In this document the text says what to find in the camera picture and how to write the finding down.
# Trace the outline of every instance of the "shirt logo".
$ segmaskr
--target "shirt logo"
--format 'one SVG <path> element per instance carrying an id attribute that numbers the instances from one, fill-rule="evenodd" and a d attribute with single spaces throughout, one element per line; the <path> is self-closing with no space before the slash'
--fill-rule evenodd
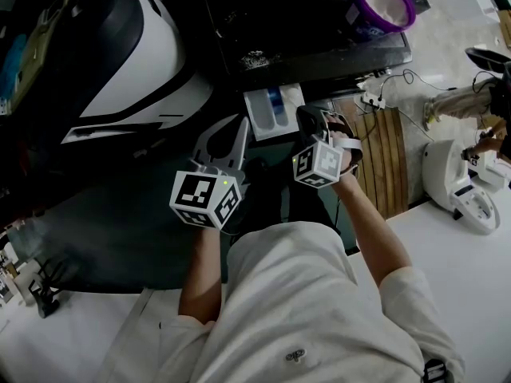
<path id="1" fill-rule="evenodd" d="M 304 349 L 298 349 L 293 353 L 289 353 L 286 356 L 287 361 L 295 361 L 296 363 L 300 363 L 300 358 L 305 356 L 305 350 Z"/>

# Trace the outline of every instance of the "wooden pallet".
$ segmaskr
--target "wooden pallet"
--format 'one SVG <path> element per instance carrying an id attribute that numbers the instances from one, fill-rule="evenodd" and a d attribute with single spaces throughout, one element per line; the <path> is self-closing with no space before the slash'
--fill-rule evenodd
<path id="1" fill-rule="evenodd" d="M 334 101 L 362 139 L 358 183 L 385 219 L 408 210 L 405 143 L 398 109 L 361 114 L 352 98 Z"/>

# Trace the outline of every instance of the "bucket label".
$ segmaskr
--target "bucket label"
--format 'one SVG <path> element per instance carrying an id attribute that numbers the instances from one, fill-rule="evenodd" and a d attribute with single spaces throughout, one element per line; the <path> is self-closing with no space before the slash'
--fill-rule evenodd
<path id="1" fill-rule="evenodd" d="M 355 4 L 352 4 L 350 9 L 346 13 L 346 20 L 350 23 L 350 26 L 354 23 L 359 14 L 360 11 L 358 11 L 357 6 Z"/>

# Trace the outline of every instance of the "power strip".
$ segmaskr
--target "power strip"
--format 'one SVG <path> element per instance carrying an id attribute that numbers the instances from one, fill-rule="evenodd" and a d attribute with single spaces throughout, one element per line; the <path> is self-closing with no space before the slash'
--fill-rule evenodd
<path id="1" fill-rule="evenodd" d="M 384 109 L 385 108 L 385 100 L 381 101 L 378 99 L 376 95 L 372 93 L 365 92 L 362 95 L 361 101 L 363 104 L 374 106 L 375 108 Z"/>

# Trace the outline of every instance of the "purple rim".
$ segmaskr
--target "purple rim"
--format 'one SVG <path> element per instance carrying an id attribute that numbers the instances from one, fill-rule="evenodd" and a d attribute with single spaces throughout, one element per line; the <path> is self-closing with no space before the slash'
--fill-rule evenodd
<path id="1" fill-rule="evenodd" d="M 398 33 L 404 31 L 415 22 L 415 6 L 411 0 L 403 0 L 406 6 L 406 12 L 408 13 L 408 23 L 406 26 L 396 26 L 395 24 L 384 20 L 378 16 L 373 9 L 370 8 L 366 0 L 354 1 L 360 12 L 363 13 L 366 18 L 368 18 L 369 23 L 377 26 L 379 29 L 385 31 L 386 33 Z"/>

